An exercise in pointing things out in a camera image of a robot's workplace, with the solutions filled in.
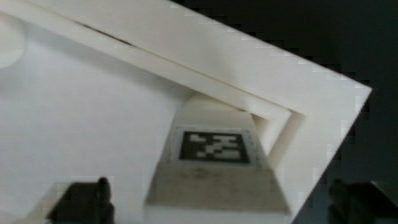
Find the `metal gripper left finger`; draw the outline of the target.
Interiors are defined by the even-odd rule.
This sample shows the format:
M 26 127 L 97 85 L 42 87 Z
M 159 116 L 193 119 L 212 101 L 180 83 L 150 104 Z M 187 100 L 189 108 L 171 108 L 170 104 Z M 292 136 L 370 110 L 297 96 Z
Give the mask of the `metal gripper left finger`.
M 29 220 L 35 224 L 116 224 L 109 179 L 56 183 Z

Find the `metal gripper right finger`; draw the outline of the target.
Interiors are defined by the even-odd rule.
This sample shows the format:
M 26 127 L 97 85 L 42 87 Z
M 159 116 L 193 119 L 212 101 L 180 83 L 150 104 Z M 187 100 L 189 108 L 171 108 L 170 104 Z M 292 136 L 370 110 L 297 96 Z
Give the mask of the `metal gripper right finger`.
M 328 224 L 398 224 L 398 183 L 345 183 L 329 187 Z

